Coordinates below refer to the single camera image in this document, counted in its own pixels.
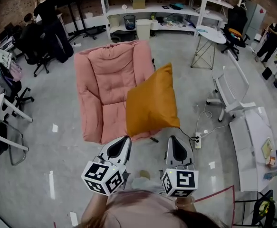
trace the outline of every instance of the round white table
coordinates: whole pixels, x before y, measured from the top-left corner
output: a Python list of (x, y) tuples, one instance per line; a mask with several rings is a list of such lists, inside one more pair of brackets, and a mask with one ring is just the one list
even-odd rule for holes
[[(225, 44), (226, 43), (226, 38), (224, 35), (220, 32), (217, 31), (211, 27), (204, 26), (204, 25), (199, 25), (196, 27), (197, 32), (205, 37), (207, 39), (207, 42), (199, 49), (200, 42), (201, 42), (201, 36), (199, 39), (199, 43), (197, 45), (196, 51), (194, 53), (192, 62), (191, 62), (191, 67), (196, 67), (196, 68), (205, 68), (205, 69), (213, 69), (214, 66), (214, 58), (215, 58), (215, 50), (216, 50), (216, 44)], [(198, 53), (210, 42), (210, 45), (207, 47), (207, 49), (199, 56)], [(213, 49), (213, 59), (211, 64), (209, 64), (205, 59), (202, 58), (202, 56), (205, 54), (205, 52), (214, 44), (214, 49)], [(210, 67), (200, 67), (200, 66), (194, 66), (199, 59), (204, 60)]]

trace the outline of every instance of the shelving unit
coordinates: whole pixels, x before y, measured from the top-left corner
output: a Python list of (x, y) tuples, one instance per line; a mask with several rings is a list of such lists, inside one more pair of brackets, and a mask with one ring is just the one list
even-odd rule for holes
[[(204, 18), (213, 19), (217, 21), (227, 20), (227, 18), (222, 13), (206, 9), (207, 2), (219, 4), (222, 6), (222, 8), (228, 8), (228, 9), (233, 8), (233, 6), (227, 3), (225, 0), (201, 0), (201, 8), (199, 12), (196, 12), (192, 8), (193, 1), (194, 0), (190, 0), (189, 5), (184, 6), (184, 9), (182, 10), (174, 10), (170, 7), (169, 9), (164, 9), (163, 6), (169, 6), (169, 4), (164, 4), (164, 3), (146, 3), (145, 9), (133, 9), (131, 5), (127, 4), (126, 10), (123, 10), (121, 8), (122, 4), (110, 6), (108, 0), (101, 0), (101, 5), (103, 9), (103, 14), (106, 18), (108, 18), (111, 15), (123, 15), (123, 14), (135, 14), (135, 13), (153, 13), (153, 12), (167, 13), (167, 14), (174, 13), (174, 14), (182, 14), (185, 16), (196, 16), (198, 18), (196, 26), (201, 25)], [(106, 26), (107, 35), (109, 38), (111, 38), (110, 34), (117, 30), (127, 31), (127, 29), (125, 28), (122, 22), (119, 27), (111, 28), (109, 26), (109, 20), (106, 19), (105, 26)], [(197, 36), (196, 30), (192, 26), (183, 27), (183, 26), (160, 25), (159, 30), (178, 30), (178, 31), (194, 32), (194, 35)]]

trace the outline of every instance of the black pants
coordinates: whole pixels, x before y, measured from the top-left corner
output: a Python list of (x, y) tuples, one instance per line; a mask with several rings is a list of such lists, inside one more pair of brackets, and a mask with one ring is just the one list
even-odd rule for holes
[[(67, 61), (67, 59), (73, 55), (74, 50), (67, 40), (66, 33), (62, 27), (60, 20), (57, 19), (50, 25), (45, 25), (44, 32), (47, 36), (47, 40), (49, 40), (49, 43), (52, 47), (54, 56), (61, 63), (64, 63), (65, 61)], [(64, 51), (61, 49), (56, 35), (58, 36)]]
[(273, 42), (270, 39), (267, 39), (267, 41), (265, 41), (260, 51), (258, 51), (257, 56), (262, 57), (265, 53), (267, 53), (263, 62), (268, 62), (271, 55), (275, 52), (276, 48), (277, 48), (277, 43)]

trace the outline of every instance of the pink bag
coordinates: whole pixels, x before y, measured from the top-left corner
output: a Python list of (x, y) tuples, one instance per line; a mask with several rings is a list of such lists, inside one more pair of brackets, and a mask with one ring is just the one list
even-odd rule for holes
[(14, 61), (10, 64), (10, 74), (13, 76), (13, 81), (18, 82), (22, 79), (22, 68)]

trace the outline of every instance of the power strip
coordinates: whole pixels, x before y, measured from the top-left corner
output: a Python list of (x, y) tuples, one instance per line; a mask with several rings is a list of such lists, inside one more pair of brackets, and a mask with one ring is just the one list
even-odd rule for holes
[(201, 149), (201, 133), (195, 133), (195, 137), (198, 137), (195, 139), (195, 148)]

